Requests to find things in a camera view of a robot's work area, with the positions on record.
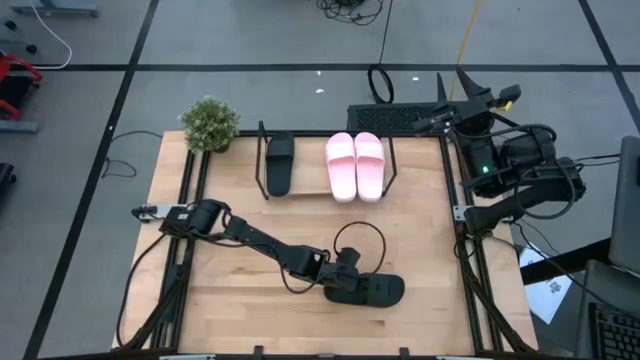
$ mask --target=floor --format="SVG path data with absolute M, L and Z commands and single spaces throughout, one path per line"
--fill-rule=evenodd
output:
M 473 0 L 395 0 L 387 19 L 391 2 L 384 0 L 379 17 L 361 27 L 327 19 L 304 0 L 86 2 L 98 3 L 98 18 L 45 17 L 73 58 L 66 69 L 45 72 L 24 110 L 41 131 L 0 134 L 0 162 L 14 164 L 18 175 L 0 208 L 5 359 L 23 356 L 74 231 L 79 240 L 39 356 L 111 346 L 139 229 L 129 210 L 147 197 L 159 141 L 135 135 L 113 142 L 108 156 L 138 174 L 105 177 L 94 188 L 87 179 L 102 164 L 95 158 L 105 131 L 178 129 L 177 116 L 205 95 L 232 103 L 242 129 L 256 129 L 259 120 L 269 129 L 343 129 L 348 105 L 373 102 L 365 70 L 379 61 L 387 20 L 382 62 L 393 70 L 396 102 L 432 101 L 436 71 L 449 89 L 475 8 Z M 376 4 L 368 0 L 363 15 Z M 0 18 L 18 25 L 16 32 L 2 27 L 0 38 L 39 48 L 36 55 L 3 50 L 36 64 L 65 60 L 65 48 L 35 18 L 0 5 Z M 638 12 L 635 0 L 484 0 L 461 63 L 496 92 L 520 84 L 522 98 L 509 117 L 552 126 L 559 153 L 614 153 L 640 126 L 633 98 L 640 93 Z M 458 87 L 455 97 L 460 93 Z M 585 169 L 587 194 L 570 213 L 530 222 L 561 252 L 607 237 L 615 173 L 615 165 Z M 548 250 L 533 231 L 527 235 Z M 569 291 L 550 326 L 536 321 L 543 350 L 572 349 L 579 296 Z

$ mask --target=wooden table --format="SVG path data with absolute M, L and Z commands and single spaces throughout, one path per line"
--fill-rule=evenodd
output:
M 249 248 L 198 243 L 179 351 L 247 354 L 255 345 L 263 345 L 267 354 L 395 355 L 400 347 L 416 355 L 473 354 L 460 266 L 452 251 L 454 231 L 438 140 L 394 139 L 398 177 L 387 196 L 375 204 L 359 200 L 339 204 L 321 194 L 328 189 L 326 174 L 318 171 L 326 140 L 296 138 L 295 194 L 267 201 L 254 180 L 256 138 L 238 138 L 227 153 L 212 155 L 204 197 L 229 203 L 235 215 L 288 244 L 330 249 L 344 224 L 371 222 L 387 239 L 380 272 L 404 278 L 404 298 L 396 306 L 378 309 L 328 302 L 319 286 L 294 295 L 283 287 L 273 260 Z M 186 154 L 184 134 L 166 132 L 149 203 L 176 202 Z M 459 174 L 452 157 L 454 173 Z M 298 160 L 303 158 L 308 166 Z M 194 172 L 190 199 L 197 169 Z M 158 226 L 157 222 L 141 226 L 136 258 L 158 237 Z M 511 241 L 506 225 L 495 234 Z M 124 339 L 133 335 L 157 302 L 168 243 L 153 250 L 133 277 Z M 360 271 L 373 269 L 379 259 L 378 235 L 364 226 L 346 230 L 338 247 L 344 246 L 362 254 Z M 485 240 L 485 252 L 498 308 L 522 338 L 537 347 L 513 249 Z M 306 285 L 293 279 L 290 284 Z M 480 313 L 484 347 L 490 348 L 486 317 Z

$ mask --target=keyboard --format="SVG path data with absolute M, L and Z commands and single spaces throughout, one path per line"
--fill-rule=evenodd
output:
M 640 322 L 601 304 L 589 304 L 593 356 L 603 360 L 640 360 Z
M 433 103 L 351 105 L 348 130 L 371 132 L 413 132 L 411 124 L 432 116 Z

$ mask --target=green plant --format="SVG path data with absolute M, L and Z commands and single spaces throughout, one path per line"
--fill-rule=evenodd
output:
M 211 96 L 189 105 L 178 117 L 187 133 L 192 151 L 224 152 L 238 135 L 240 115 L 227 103 Z

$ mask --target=paper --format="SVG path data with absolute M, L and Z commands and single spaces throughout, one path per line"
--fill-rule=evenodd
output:
M 535 251 L 525 249 L 520 254 L 520 267 L 536 263 L 542 259 L 543 257 Z M 571 286 L 571 279 L 566 275 L 525 286 L 524 290 L 527 294 L 529 309 L 547 325 L 550 324 L 562 303 L 562 299 L 567 295 L 569 286 Z

